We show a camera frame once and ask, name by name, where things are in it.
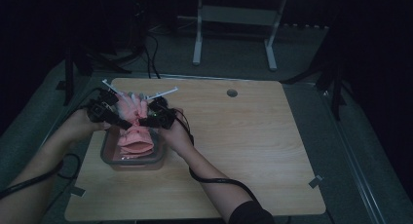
gray floor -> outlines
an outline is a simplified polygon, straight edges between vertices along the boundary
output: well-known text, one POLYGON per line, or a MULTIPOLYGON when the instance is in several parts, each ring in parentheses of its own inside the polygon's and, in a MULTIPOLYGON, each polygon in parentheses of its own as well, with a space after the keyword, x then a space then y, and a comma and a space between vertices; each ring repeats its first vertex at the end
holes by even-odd
MULTIPOLYGON (((162 78, 209 77, 248 80, 282 80, 308 68, 326 29, 282 27, 276 40, 275 55, 279 70, 269 71, 263 42, 258 37, 222 38, 206 33, 201 65, 192 65, 194 30, 185 27, 177 34, 158 27, 153 35, 159 41, 156 67, 162 78)), ((147 47, 154 52, 155 41, 147 47)), ((147 77, 146 57, 131 64, 131 75, 97 69, 93 77, 76 75, 76 96, 72 103, 104 78, 147 77)), ((1 138, 0 168, 3 188, 19 173, 31 155, 59 122, 70 106, 63 107, 64 93, 55 86, 62 80, 63 64, 51 71, 44 84, 1 138)), ((413 223, 413 206, 403 192, 377 137, 359 106, 343 93, 347 105, 341 106, 342 120, 337 122, 329 111, 329 96, 314 88, 318 74, 291 86, 284 86, 297 127, 315 174, 323 177, 319 185, 335 223, 413 223)), ((83 158, 88 140, 79 143, 75 153, 83 158)), ((74 169, 68 163, 66 171, 74 169)), ((58 179, 54 196, 67 181, 58 179)), ((45 215, 42 223, 66 223, 66 191, 45 215)), ((287 217, 275 217, 285 223, 287 217)), ((104 223, 133 223, 110 221, 104 223)), ((222 223, 220 220, 139 221, 138 223, 222 223)), ((327 214, 294 216, 291 223, 332 223, 327 214)))

tabletop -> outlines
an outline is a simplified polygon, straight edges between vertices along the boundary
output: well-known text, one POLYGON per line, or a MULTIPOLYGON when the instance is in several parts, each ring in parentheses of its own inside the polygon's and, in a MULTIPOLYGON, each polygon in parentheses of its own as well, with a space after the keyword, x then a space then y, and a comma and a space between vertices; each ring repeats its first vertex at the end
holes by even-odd
MULTIPOLYGON (((120 91, 165 96, 190 124, 195 147, 240 180, 273 215, 322 214, 325 205, 282 85, 275 81, 127 79, 120 91), (230 97, 227 92, 236 92, 230 97)), ((219 213, 188 166, 167 149, 157 170, 117 171, 100 159, 104 131, 94 133, 72 195, 69 221, 214 218, 219 213)))

white table leg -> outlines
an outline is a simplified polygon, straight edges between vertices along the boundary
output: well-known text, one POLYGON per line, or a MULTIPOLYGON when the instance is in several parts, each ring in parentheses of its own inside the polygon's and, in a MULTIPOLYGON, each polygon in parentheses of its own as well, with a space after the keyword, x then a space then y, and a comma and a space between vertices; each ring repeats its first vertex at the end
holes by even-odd
POLYGON ((274 51, 273 51, 273 44, 274 44, 274 39, 276 38, 277 29, 280 26, 280 21, 282 18, 282 11, 285 7, 285 3, 286 3, 286 0, 282 0, 282 2, 280 3, 278 13, 276 14, 275 19, 274 19, 273 30, 271 32, 270 38, 264 40, 265 52, 267 53, 268 65, 271 71, 277 70, 276 59, 274 57, 274 51))
POLYGON ((199 65, 201 63, 201 52, 203 49, 203 0, 198 0, 198 17, 197 17, 197 38, 195 39, 194 58, 192 63, 199 65))

pink fabric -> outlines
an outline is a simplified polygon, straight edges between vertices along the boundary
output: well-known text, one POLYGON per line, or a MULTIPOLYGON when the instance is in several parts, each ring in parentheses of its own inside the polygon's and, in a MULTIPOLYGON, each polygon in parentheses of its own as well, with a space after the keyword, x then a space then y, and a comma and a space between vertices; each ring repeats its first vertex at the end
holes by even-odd
POLYGON ((131 96, 123 93, 116 94, 119 101, 116 103, 119 117, 134 124, 137 119, 148 117, 148 101, 141 100, 138 95, 134 93, 131 96))
POLYGON ((154 143, 149 128, 139 125, 138 119, 146 118, 148 115, 148 102, 141 100, 134 93, 116 94, 119 101, 116 105, 119 116, 133 124, 127 131, 121 130, 118 146, 125 158, 138 158, 151 154, 154 143))

clear plastic tray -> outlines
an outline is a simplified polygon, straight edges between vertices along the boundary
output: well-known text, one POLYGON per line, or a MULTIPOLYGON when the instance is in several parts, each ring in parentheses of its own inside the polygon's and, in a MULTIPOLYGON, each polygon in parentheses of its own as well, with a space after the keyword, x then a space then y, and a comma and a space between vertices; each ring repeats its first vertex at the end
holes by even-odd
POLYGON ((152 141, 154 142, 153 153, 139 158, 126 159, 120 154, 120 147, 117 145, 120 137, 120 129, 112 126, 106 131, 100 150, 100 158, 115 170, 159 169, 164 165, 166 150, 164 144, 159 142, 158 135, 152 129, 150 129, 150 133, 152 141))

